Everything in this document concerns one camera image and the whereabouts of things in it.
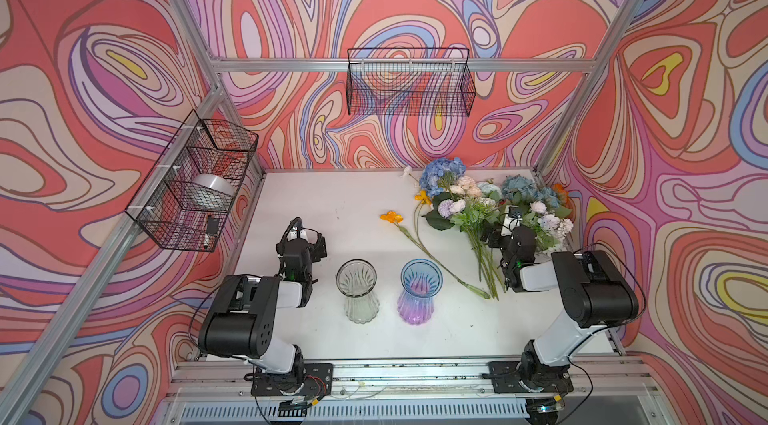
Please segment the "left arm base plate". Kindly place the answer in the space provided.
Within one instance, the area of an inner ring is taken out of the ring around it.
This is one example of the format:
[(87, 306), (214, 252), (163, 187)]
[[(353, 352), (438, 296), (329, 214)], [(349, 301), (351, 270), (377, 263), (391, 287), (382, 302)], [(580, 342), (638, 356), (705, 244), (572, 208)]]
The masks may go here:
[(329, 362), (295, 366), (287, 374), (266, 373), (256, 368), (244, 376), (254, 397), (303, 397), (320, 399), (332, 392), (334, 365)]

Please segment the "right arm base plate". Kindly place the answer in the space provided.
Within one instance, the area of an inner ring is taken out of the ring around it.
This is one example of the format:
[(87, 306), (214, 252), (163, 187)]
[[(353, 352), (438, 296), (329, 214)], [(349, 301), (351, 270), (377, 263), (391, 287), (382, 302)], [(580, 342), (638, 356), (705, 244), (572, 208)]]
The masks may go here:
[(567, 395), (574, 391), (567, 366), (551, 367), (526, 361), (493, 361), (481, 375), (497, 394)]

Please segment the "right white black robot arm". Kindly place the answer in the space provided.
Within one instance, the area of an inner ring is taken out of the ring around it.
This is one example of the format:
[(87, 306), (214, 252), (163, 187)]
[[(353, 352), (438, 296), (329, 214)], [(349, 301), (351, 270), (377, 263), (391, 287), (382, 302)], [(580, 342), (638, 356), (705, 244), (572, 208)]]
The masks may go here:
[(498, 226), (488, 245), (501, 251), (506, 288), (516, 293), (556, 290), (563, 311), (521, 356), (520, 369), (547, 372), (566, 369), (571, 356), (591, 337), (623, 326), (640, 315), (636, 292), (603, 251), (554, 252), (536, 263), (535, 234), (526, 226)]

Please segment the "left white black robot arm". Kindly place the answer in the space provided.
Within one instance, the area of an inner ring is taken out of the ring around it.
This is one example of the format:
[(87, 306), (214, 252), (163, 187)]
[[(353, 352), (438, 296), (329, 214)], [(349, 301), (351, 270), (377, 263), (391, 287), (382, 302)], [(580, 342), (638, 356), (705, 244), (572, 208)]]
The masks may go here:
[(299, 309), (310, 301), (313, 266), (327, 257), (325, 237), (294, 218), (275, 246), (274, 275), (228, 275), (215, 293), (198, 335), (202, 353), (246, 360), (271, 375), (304, 375), (299, 346), (276, 336), (279, 309)]

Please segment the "clear ribbed glass vase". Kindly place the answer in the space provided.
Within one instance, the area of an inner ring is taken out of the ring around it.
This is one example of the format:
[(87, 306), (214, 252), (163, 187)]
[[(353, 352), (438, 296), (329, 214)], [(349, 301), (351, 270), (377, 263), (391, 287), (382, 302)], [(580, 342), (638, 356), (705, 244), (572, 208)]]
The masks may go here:
[(336, 286), (344, 297), (344, 313), (351, 322), (366, 324), (378, 315), (377, 279), (376, 269), (364, 259), (348, 260), (337, 271)]

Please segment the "orange poppy flower stem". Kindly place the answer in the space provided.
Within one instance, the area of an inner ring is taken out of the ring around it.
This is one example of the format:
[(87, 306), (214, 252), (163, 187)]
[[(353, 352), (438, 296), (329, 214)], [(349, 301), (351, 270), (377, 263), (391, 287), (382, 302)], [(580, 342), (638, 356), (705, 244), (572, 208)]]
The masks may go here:
[(427, 195), (425, 190), (419, 190), (414, 196), (415, 206), (411, 213), (410, 224), (406, 223), (406, 218), (403, 214), (397, 210), (389, 209), (378, 215), (378, 219), (384, 223), (394, 227), (403, 237), (405, 237), (426, 259), (433, 262), (442, 273), (452, 278), (458, 285), (469, 291), (473, 295), (483, 300), (491, 300), (493, 298), (492, 293), (483, 286), (476, 285), (467, 281), (463, 276), (453, 270), (439, 254), (435, 254), (429, 247), (428, 243), (422, 237), (421, 223), (429, 223), (429, 218), (432, 220), (438, 216), (441, 220), (445, 220), (444, 217), (438, 213), (438, 208), (442, 204), (442, 200), (436, 202), (434, 199)]

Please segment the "blue hydrangea flower stem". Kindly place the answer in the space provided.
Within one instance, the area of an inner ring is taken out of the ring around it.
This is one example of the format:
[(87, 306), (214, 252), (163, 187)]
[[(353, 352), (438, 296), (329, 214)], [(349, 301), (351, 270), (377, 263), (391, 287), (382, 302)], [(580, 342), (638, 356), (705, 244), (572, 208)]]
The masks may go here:
[(433, 198), (447, 192), (465, 172), (466, 165), (460, 158), (437, 158), (425, 166), (419, 178), (419, 186), (429, 198)]

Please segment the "white purple mixed bouquet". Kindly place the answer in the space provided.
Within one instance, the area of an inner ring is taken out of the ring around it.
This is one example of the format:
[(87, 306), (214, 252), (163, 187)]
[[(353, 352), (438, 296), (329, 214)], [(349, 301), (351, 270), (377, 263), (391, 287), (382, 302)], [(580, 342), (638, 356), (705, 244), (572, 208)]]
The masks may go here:
[(479, 280), (499, 299), (503, 285), (501, 272), (493, 262), (491, 248), (485, 240), (485, 227), (494, 225), (501, 214), (501, 189), (489, 181), (476, 181), (469, 175), (459, 177), (447, 192), (434, 196), (442, 200), (438, 208), (441, 220), (429, 218), (429, 225), (438, 230), (457, 228), (464, 233), (478, 263)]

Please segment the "blue purple glass vase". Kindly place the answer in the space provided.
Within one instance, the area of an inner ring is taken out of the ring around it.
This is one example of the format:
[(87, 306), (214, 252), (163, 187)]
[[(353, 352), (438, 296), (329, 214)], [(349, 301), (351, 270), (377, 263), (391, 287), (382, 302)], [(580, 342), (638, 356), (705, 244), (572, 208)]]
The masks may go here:
[(399, 316), (410, 325), (425, 324), (434, 313), (434, 297), (443, 286), (438, 265), (427, 259), (411, 260), (401, 270), (400, 281)]

